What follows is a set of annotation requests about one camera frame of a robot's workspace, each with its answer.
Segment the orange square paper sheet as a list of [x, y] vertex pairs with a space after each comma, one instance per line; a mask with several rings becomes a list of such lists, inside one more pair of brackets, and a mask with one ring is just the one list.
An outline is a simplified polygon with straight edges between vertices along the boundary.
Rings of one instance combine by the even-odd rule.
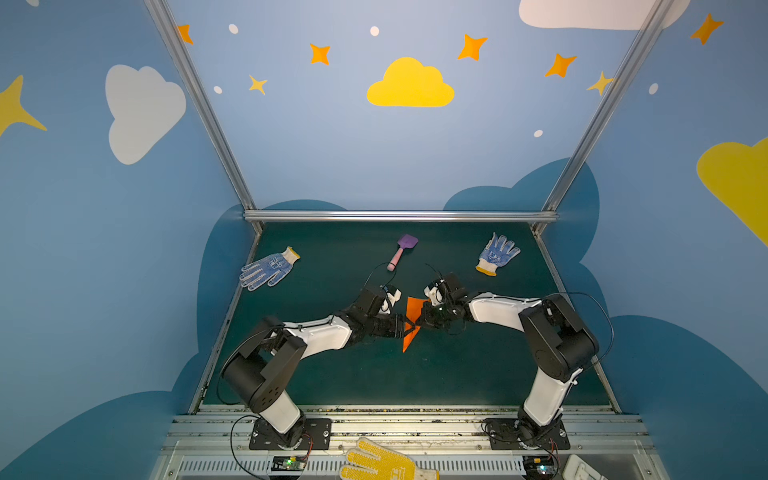
[[427, 299], [417, 299], [413, 297], [407, 299], [406, 322], [403, 329], [403, 353], [408, 350], [421, 329], [419, 318], [421, 317], [422, 309], [426, 303], [428, 303]]

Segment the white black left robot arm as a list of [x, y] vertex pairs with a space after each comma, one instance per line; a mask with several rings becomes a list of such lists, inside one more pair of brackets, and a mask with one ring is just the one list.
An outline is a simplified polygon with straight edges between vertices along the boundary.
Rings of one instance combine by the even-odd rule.
[[394, 312], [402, 293], [391, 284], [363, 288], [347, 308], [322, 319], [265, 317], [222, 365], [221, 384], [256, 415], [256, 432], [282, 449], [301, 444], [306, 415], [286, 392], [301, 360], [354, 346], [368, 337], [402, 338], [407, 319]]

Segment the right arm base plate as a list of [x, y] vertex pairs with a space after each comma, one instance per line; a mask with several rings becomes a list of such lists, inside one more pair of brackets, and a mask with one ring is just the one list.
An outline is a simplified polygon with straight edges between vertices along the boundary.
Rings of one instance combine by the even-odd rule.
[[546, 426], [517, 418], [486, 418], [481, 428], [493, 450], [569, 450], [562, 418]]

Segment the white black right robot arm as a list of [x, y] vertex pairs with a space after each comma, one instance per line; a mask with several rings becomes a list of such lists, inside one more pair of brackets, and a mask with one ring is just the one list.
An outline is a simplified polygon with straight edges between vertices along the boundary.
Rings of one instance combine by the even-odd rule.
[[453, 273], [431, 282], [424, 294], [427, 302], [415, 321], [417, 326], [443, 329], [461, 320], [524, 334], [537, 371], [513, 424], [513, 441], [527, 449], [554, 442], [563, 429], [565, 399], [600, 349], [567, 296], [560, 292], [542, 298], [470, 293]]

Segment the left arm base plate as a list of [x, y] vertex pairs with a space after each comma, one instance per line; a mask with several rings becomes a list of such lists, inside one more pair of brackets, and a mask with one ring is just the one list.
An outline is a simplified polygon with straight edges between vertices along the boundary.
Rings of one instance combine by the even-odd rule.
[[257, 418], [248, 448], [267, 450], [328, 450], [332, 433], [330, 418], [301, 418], [286, 433], [280, 433], [265, 419]]

